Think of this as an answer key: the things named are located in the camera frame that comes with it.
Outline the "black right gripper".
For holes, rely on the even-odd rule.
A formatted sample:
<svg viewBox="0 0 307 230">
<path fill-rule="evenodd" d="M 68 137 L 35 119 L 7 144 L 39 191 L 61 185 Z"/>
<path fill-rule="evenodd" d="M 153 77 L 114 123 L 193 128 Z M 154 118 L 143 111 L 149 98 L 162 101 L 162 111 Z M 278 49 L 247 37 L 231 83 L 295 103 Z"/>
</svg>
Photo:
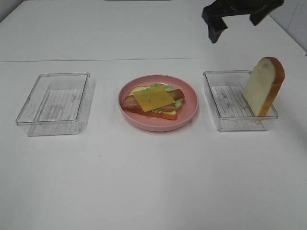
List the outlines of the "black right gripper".
<svg viewBox="0 0 307 230">
<path fill-rule="evenodd" d="M 284 0 L 215 0 L 204 7 L 202 18 L 208 22 L 209 39 L 215 44 L 221 33 L 228 28 L 223 17 L 248 14 L 256 26 L 283 3 Z"/>
</svg>

